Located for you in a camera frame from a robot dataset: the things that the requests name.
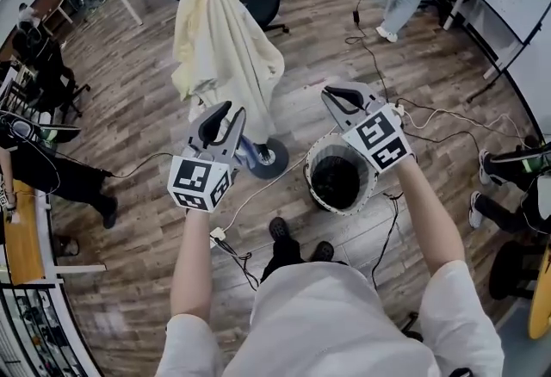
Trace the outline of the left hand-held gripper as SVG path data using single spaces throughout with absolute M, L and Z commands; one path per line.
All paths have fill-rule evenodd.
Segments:
M 186 146 L 171 160 L 167 190 L 179 207 L 213 212 L 232 186 L 234 155 L 245 128 L 246 111 L 233 116 L 220 142 L 214 143 L 232 103 L 220 102 L 190 122 Z

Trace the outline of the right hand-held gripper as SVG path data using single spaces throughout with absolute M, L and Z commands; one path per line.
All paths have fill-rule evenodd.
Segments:
M 358 108 L 366 108 L 375 101 L 375 93 L 366 83 L 335 83 L 326 85 L 325 91 L 321 93 L 322 102 L 340 129 L 347 131 L 342 138 L 378 173 L 390 170 L 412 155 L 412 148 L 401 128 L 401 119 L 390 103 L 383 103 L 358 123 Z

